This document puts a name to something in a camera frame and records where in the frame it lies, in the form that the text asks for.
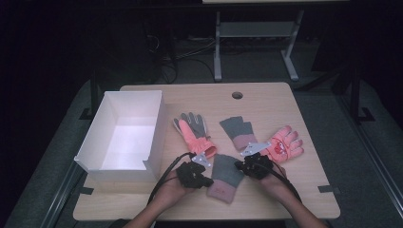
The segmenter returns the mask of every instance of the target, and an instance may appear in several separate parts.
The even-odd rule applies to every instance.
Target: metal stand
[[[361,124],[361,122],[373,122],[375,121],[374,116],[371,114],[370,110],[366,107],[361,107],[364,112],[364,116],[359,116],[359,85],[360,77],[357,73],[357,69],[354,68],[352,76],[352,90],[350,98],[350,115],[355,120],[356,124]]]
[[[91,75],[91,79],[89,81],[90,89],[91,89],[91,109],[86,108],[84,109],[83,113],[81,114],[80,120],[93,120],[95,114],[97,113],[99,101],[98,101],[98,85],[97,85],[97,76],[96,71]]]
[[[216,51],[214,53],[214,80],[222,80],[220,38],[221,37],[290,37],[290,43],[281,56],[287,67],[291,80],[297,81],[298,76],[291,61],[291,52],[296,42],[299,26],[304,10],[300,10],[297,19],[291,22],[221,22],[220,12],[216,21]]]

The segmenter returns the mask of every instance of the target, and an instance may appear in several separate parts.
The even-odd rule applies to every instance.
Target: black tape
[[[87,188],[87,187],[81,188],[81,194],[92,195],[93,191],[94,191],[93,188]]]
[[[338,188],[334,188],[331,185],[323,185],[323,186],[318,186],[320,193],[327,193],[327,192],[333,192],[335,194],[340,194],[340,190]]]

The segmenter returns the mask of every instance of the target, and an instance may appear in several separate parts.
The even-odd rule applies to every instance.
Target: hole in table
[[[239,100],[239,99],[242,99],[243,94],[242,94],[241,92],[233,92],[233,93],[232,93],[232,97],[233,97],[234,99]]]

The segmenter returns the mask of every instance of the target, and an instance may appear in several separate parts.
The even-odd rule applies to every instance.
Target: table leg
[[[214,81],[221,82],[221,58],[220,58],[220,12],[217,12],[216,21],[216,52],[214,53]]]
[[[294,23],[293,30],[290,36],[290,43],[288,47],[281,51],[282,60],[284,61],[285,66],[287,67],[288,74],[290,75],[291,80],[298,81],[299,77],[297,75],[296,69],[294,68],[293,62],[291,61],[291,52],[293,51],[294,43],[296,42],[299,26],[302,21],[304,10],[300,10],[297,16],[297,20]]]

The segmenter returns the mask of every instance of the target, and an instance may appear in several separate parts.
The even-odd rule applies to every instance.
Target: gray fingertip
[[[187,115],[184,114],[184,113],[181,114],[181,119],[184,120],[184,121],[186,121],[186,122],[189,122],[189,118],[188,118]]]
[[[197,115],[197,119],[196,119],[197,123],[203,123],[203,119],[202,119],[202,115]]]
[[[193,121],[195,121],[196,123],[198,122],[198,120],[195,119],[195,115],[193,114],[193,112],[189,112],[189,120],[190,123],[192,123]]]
[[[174,125],[176,125],[177,127],[179,127],[179,120],[178,119],[174,119]]]

